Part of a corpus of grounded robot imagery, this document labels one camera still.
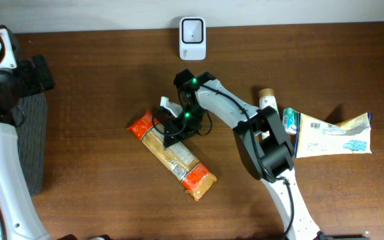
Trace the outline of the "orange pasta package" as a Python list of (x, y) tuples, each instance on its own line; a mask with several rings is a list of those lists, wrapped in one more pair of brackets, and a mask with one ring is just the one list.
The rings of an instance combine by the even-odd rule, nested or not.
[(128, 127), (156, 158), (183, 184), (185, 191), (198, 201), (217, 178), (184, 144), (163, 146), (164, 126), (150, 111)]

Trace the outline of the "white tube brown cap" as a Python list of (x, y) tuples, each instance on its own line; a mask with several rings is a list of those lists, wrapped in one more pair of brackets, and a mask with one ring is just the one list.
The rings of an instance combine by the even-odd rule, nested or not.
[(273, 89), (266, 88), (259, 90), (259, 108), (264, 109), (266, 107), (271, 107), (274, 110), (276, 110), (277, 114), (279, 115), (279, 110), (275, 98), (275, 92)]

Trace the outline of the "green tissue pack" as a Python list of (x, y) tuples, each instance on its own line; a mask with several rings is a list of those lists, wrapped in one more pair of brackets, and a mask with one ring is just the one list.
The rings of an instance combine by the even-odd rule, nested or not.
[(296, 135), (298, 132), (299, 112), (288, 107), (283, 110), (283, 126), (289, 135)]

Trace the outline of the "yellow white wipes bag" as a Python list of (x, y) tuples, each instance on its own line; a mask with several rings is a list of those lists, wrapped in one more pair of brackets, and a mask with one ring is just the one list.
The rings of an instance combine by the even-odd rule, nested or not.
[(295, 158), (371, 153), (372, 113), (331, 124), (298, 114)]

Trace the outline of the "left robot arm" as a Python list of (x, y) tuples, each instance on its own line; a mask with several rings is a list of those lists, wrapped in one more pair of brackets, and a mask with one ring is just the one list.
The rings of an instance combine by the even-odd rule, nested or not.
[(55, 81), (44, 56), (0, 69), (0, 239), (49, 239), (32, 198), (43, 187), (45, 91)]

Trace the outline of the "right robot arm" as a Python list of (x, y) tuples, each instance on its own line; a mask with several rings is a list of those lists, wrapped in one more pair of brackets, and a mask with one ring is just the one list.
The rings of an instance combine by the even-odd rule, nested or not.
[(267, 188), (284, 225), (282, 238), (325, 239), (301, 196), (293, 145), (276, 110), (244, 102), (209, 72), (195, 76), (185, 69), (173, 84), (179, 102), (162, 97), (160, 103), (169, 114), (162, 133), (164, 147), (198, 134), (204, 116), (213, 113), (232, 129), (244, 168)]

